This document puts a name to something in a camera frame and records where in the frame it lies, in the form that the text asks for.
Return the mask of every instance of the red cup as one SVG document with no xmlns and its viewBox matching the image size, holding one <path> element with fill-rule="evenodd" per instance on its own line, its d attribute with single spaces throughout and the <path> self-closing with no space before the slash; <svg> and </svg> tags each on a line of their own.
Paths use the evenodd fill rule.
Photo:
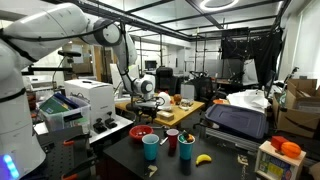
<svg viewBox="0 0 320 180">
<path fill-rule="evenodd" d="M 170 149 L 176 149 L 178 142 L 179 131 L 176 129 L 167 130 L 167 135 L 169 139 Z"/>
</svg>

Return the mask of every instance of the wooden box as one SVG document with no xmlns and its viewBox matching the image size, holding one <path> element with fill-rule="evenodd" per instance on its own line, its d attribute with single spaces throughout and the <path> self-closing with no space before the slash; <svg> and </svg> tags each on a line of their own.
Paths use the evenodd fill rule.
<svg viewBox="0 0 320 180">
<path fill-rule="evenodd" d="M 295 159 L 281 155 L 266 141 L 259 147 L 255 171 L 266 179 L 299 179 L 305 156 L 304 151 Z"/>
</svg>

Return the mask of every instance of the machine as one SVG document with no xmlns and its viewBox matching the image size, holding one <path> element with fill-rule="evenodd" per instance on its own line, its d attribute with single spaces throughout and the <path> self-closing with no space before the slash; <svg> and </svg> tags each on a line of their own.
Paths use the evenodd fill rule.
<svg viewBox="0 0 320 180">
<path fill-rule="evenodd" d="M 0 30 L 0 174 L 20 179 L 46 157 L 33 131 L 21 69 L 80 37 L 88 44 L 113 47 L 127 92 L 150 99 L 153 84 L 128 75 L 137 52 L 123 25 L 109 19 L 92 22 L 71 3 L 22 18 Z"/>
</svg>

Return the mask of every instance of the red bowl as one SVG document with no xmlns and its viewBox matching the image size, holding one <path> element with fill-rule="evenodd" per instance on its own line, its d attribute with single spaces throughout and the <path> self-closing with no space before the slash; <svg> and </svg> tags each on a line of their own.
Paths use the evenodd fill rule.
<svg viewBox="0 0 320 180">
<path fill-rule="evenodd" d="M 147 125 L 138 125 L 130 129 L 129 135 L 136 142 L 142 142 L 142 137 L 146 134 L 152 134 L 153 129 Z"/>
</svg>

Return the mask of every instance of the white box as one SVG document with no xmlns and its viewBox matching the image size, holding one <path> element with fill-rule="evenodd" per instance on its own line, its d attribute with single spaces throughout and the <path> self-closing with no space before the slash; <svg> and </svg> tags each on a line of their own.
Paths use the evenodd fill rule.
<svg viewBox="0 0 320 180">
<path fill-rule="evenodd" d="M 270 180 L 282 177 L 288 180 L 299 179 L 305 156 L 304 151 L 295 159 L 280 155 L 270 141 L 265 141 L 258 150 L 255 172 Z"/>
<path fill-rule="evenodd" d="M 98 118 L 102 121 L 109 118 L 108 112 L 112 112 L 112 118 L 116 117 L 112 84 L 76 79 L 65 81 L 66 96 L 77 96 L 88 101 L 91 105 L 90 127 Z"/>
</svg>

